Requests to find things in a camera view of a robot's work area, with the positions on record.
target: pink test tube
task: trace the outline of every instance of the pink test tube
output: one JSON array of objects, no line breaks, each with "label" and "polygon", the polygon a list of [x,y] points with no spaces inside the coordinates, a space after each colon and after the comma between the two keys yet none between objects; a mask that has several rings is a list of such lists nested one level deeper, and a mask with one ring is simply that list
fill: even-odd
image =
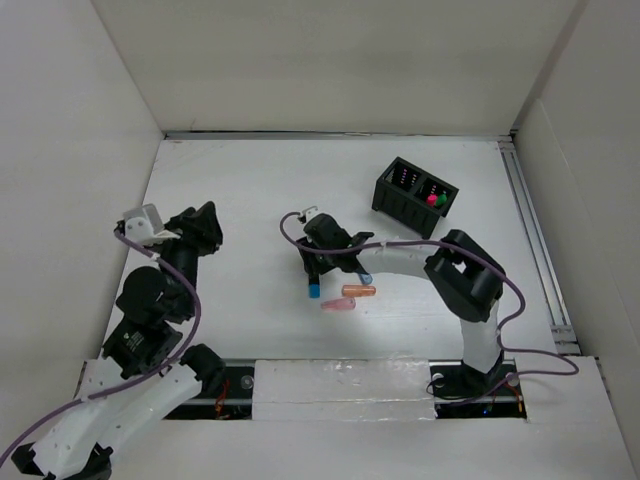
[{"label": "pink test tube", "polygon": [[336,298],[335,300],[322,302],[320,304],[320,308],[330,312],[353,310],[354,308],[356,308],[356,299],[352,297]]}]

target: white platform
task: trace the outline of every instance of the white platform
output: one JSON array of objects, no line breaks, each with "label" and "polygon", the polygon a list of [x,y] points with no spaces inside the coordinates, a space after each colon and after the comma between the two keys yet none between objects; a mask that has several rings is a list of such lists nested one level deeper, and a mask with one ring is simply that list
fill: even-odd
[{"label": "white platform", "polygon": [[[112,478],[634,480],[595,362],[577,361],[577,377],[523,380],[527,422],[434,421],[419,361],[261,361],[255,420],[163,421]],[[2,447],[72,397],[80,365],[5,370]]]},{"label": "white platform", "polygon": [[[429,283],[378,275],[375,297],[349,313],[324,313],[307,296],[298,252],[278,232],[284,213],[318,205],[350,233],[417,238],[371,210],[375,181],[396,156],[460,189],[433,237],[466,231],[524,291],[527,311],[507,329],[506,342],[553,349],[549,311],[497,143],[442,137],[164,141],[144,201],[166,220],[213,200],[224,232],[220,251],[200,261],[204,316],[196,340],[225,358],[460,358],[459,322]],[[301,236],[295,220],[287,226]],[[130,254],[124,276],[141,262]],[[357,277],[323,277],[323,299],[338,296],[347,282]],[[515,308],[507,292],[500,317]],[[108,333],[120,320],[115,309]]]}]

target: white table surface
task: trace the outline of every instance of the white table surface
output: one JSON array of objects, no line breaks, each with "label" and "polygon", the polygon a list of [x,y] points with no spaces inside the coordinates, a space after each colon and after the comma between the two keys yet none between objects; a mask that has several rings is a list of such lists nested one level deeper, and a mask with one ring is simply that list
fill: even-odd
[{"label": "white table surface", "polygon": [[[377,275],[375,297],[358,300],[352,312],[325,313],[320,301],[307,296],[298,252],[278,232],[284,213],[318,205],[351,234],[370,230],[387,238],[418,238],[371,210],[375,181],[396,156],[460,189],[433,238],[452,228],[466,231],[524,291],[528,308],[506,329],[507,344],[555,348],[497,143],[440,137],[165,140],[144,202],[155,203],[166,221],[213,200],[224,232],[220,251],[200,260],[204,314],[196,340],[224,358],[460,358],[459,321],[429,283]],[[301,236],[295,220],[287,227]],[[143,263],[140,257],[129,255],[123,278]],[[327,274],[322,300],[357,281],[355,275]],[[516,306],[507,291],[500,316]],[[121,318],[114,309],[107,333]]]}]

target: blue cap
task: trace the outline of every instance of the blue cap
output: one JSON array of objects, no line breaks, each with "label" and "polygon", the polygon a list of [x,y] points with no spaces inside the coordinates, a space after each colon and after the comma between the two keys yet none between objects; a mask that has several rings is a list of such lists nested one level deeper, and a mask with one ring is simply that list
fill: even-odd
[{"label": "blue cap", "polygon": [[363,285],[371,285],[373,283],[373,277],[371,275],[359,273],[358,277],[360,277],[360,283]]},{"label": "blue cap", "polygon": [[309,298],[320,298],[320,285],[317,283],[309,284]]}]

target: white wall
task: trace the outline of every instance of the white wall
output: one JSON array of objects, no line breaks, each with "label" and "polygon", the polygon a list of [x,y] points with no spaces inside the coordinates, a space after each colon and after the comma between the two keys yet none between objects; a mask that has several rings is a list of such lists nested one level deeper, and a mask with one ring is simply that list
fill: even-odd
[{"label": "white wall", "polygon": [[160,139],[89,0],[0,1],[0,365],[97,353]]},{"label": "white wall", "polygon": [[640,471],[640,4],[591,0],[516,144],[586,354]]},{"label": "white wall", "polygon": [[93,0],[165,130],[505,134],[577,0]]}]

